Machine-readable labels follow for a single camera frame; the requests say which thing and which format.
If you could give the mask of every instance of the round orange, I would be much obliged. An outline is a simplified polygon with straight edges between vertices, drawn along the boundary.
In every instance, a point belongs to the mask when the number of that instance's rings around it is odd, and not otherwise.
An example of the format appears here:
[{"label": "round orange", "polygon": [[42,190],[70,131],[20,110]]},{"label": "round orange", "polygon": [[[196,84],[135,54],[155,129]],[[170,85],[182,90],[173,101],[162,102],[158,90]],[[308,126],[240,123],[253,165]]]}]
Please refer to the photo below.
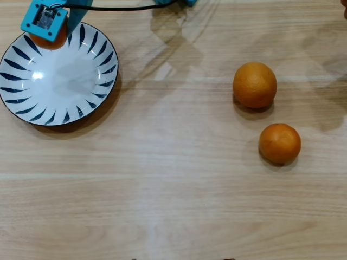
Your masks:
[{"label": "round orange", "polygon": [[250,62],[237,70],[233,91],[236,99],[246,107],[267,107],[276,96],[277,80],[268,66]]},{"label": "round orange", "polygon": [[47,41],[41,37],[38,37],[36,35],[30,34],[30,38],[32,41],[37,45],[40,46],[43,49],[48,50],[57,50],[64,46],[67,38],[67,20],[65,20],[58,36],[56,37],[55,42]]},{"label": "round orange", "polygon": [[293,127],[285,123],[275,123],[262,131],[259,149],[266,159],[273,163],[285,164],[299,155],[301,138]]}]

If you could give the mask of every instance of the bowl rim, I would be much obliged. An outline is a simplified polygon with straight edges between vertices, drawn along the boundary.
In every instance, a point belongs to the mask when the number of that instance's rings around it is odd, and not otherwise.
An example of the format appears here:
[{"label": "bowl rim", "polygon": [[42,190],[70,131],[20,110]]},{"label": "bowl rim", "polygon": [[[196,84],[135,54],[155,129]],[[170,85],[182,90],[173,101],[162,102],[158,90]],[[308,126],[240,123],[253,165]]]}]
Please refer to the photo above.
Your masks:
[{"label": "bowl rim", "polygon": [[[81,120],[81,119],[83,119],[83,118],[86,118],[87,116],[93,114],[93,113],[94,113],[99,107],[101,107],[102,104],[108,99],[108,97],[110,96],[110,94],[111,94],[111,92],[113,91],[113,88],[114,88],[114,86],[115,86],[115,84],[116,84],[116,82],[117,82],[117,78],[118,78],[118,74],[119,74],[119,59],[118,59],[117,51],[115,50],[115,47],[114,47],[113,43],[111,42],[111,40],[110,40],[102,31],[100,31],[98,28],[96,28],[96,27],[94,27],[94,26],[92,26],[92,25],[90,25],[90,24],[88,24],[88,23],[85,23],[85,22],[80,22],[80,24],[86,24],[86,25],[88,25],[88,26],[90,26],[90,27],[93,27],[95,30],[101,32],[101,33],[106,37],[106,39],[109,41],[109,43],[111,44],[111,46],[112,46],[112,48],[113,48],[113,50],[114,50],[115,57],[117,58],[117,61],[118,61],[118,65],[117,65],[117,74],[116,74],[116,76],[115,76],[114,84],[112,85],[112,88],[111,88],[109,94],[108,94],[108,95],[106,96],[106,98],[100,103],[100,105],[98,105],[94,110],[90,111],[88,114],[83,115],[82,117],[80,117],[80,118],[78,118],[78,119],[76,119],[76,120],[74,120],[74,121],[71,121],[71,122],[61,123],[61,124],[59,124],[59,125],[51,125],[51,126],[42,125],[42,124],[40,124],[40,123],[29,122],[29,121],[27,121],[27,120],[25,120],[25,119],[23,119],[23,118],[20,118],[20,117],[19,117],[18,115],[16,115],[12,110],[10,110],[10,108],[5,104],[4,100],[2,99],[2,96],[0,95],[0,99],[1,99],[2,103],[3,103],[4,106],[7,108],[7,110],[8,110],[9,112],[11,112],[12,115],[14,115],[15,117],[19,118],[20,120],[22,120],[22,121],[24,121],[24,122],[26,122],[26,123],[28,123],[28,124],[35,125],[35,126],[43,126],[43,127],[58,127],[58,126],[60,126],[60,127],[61,127],[61,126],[73,124],[73,123],[75,123],[75,122],[77,122],[77,121],[79,121],[79,120]],[[22,33],[22,34],[20,34],[20,35],[19,35],[19,36],[7,47],[6,51],[4,52],[4,54],[3,54],[2,57],[1,57],[0,62],[3,61],[5,54],[7,53],[7,51],[9,50],[9,48],[12,46],[12,44],[14,44],[14,42],[17,41],[17,40],[18,40],[20,37],[22,37],[24,34],[25,34],[25,32]]]}]

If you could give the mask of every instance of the black cable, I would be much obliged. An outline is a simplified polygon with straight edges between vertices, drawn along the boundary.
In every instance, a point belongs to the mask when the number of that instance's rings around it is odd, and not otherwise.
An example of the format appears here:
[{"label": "black cable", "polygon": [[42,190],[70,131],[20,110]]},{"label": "black cable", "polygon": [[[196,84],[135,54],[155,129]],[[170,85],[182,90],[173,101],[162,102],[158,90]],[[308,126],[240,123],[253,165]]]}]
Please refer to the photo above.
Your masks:
[{"label": "black cable", "polygon": [[167,4],[157,4],[157,5],[148,5],[148,6],[139,6],[139,7],[94,7],[94,6],[85,6],[85,5],[77,5],[77,4],[60,4],[60,5],[52,5],[51,7],[49,7],[49,9],[54,10],[57,8],[70,8],[70,9],[82,9],[82,10],[88,10],[88,11],[142,11],[142,10],[149,10],[149,9],[165,8],[176,2],[177,0],[172,0],[170,3],[167,3]]}]

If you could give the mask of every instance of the white bowl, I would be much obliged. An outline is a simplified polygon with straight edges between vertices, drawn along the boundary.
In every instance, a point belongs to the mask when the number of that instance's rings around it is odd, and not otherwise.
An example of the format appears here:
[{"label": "white bowl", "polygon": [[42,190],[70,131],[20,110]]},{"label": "white bowl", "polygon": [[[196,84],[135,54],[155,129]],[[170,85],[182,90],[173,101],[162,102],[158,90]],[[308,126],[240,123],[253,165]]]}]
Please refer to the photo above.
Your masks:
[{"label": "white bowl", "polygon": [[27,33],[15,40],[0,63],[0,96],[26,122],[64,125],[96,110],[117,75],[112,43],[98,29],[80,23],[58,50],[36,46]]}]

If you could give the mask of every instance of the wooden table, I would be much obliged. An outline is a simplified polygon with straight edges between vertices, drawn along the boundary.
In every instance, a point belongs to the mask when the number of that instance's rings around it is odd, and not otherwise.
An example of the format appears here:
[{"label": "wooden table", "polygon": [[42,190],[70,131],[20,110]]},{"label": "wooden table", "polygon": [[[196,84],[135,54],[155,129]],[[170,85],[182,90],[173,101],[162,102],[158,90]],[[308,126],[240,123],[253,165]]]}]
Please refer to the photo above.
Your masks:
[{"label": "wooden table", "polygon": [[[29,0],[0,0],[0,49]],[[147,5],[151,1],[94,1]],[[34,127],[0,108],[1,260],[346,260],[347,21],[333,0],[199,0],[90,12],[120,77],[87,120]],[[274,106],[233,101],[248,61],[270,66]],[[300,133],[285,167],[260,132]]]}]

